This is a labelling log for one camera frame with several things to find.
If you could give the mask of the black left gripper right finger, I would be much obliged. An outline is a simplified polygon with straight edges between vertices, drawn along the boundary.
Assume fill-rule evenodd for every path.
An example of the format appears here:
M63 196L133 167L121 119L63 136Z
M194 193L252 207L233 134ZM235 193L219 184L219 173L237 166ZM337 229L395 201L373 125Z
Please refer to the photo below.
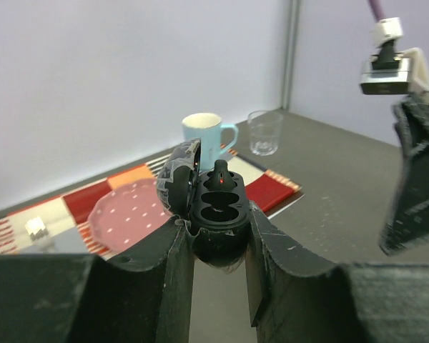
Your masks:
M245 258L259 342L429 342L429 264L334 263L250 204Z

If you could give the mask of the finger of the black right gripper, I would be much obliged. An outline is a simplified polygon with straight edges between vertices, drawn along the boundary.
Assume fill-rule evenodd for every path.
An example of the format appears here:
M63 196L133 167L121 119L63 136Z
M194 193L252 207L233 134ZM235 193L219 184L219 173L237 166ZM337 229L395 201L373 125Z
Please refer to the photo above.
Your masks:
M403 166L379 246L386 255L429 242L429 91L393 105Z

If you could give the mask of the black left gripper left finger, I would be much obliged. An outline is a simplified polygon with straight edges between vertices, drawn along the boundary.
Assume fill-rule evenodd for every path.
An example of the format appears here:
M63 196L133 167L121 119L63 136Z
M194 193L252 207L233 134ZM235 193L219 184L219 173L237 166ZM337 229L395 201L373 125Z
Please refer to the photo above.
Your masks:
M187 342L193 271L179 217L109 260L0 255L0 342Z

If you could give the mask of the black marbled earbud case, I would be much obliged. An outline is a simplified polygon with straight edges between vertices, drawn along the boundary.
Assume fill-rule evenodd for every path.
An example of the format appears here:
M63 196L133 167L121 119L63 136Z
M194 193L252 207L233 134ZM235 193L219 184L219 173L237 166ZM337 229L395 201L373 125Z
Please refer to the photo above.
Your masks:
M232 191L210 192L204 185L210 171L200 170L200 154L200 139L176 146L158 173L157 196L186 229L194 255L213 268L231 273L245 258L250 201L242 176L232 171L237 184Z

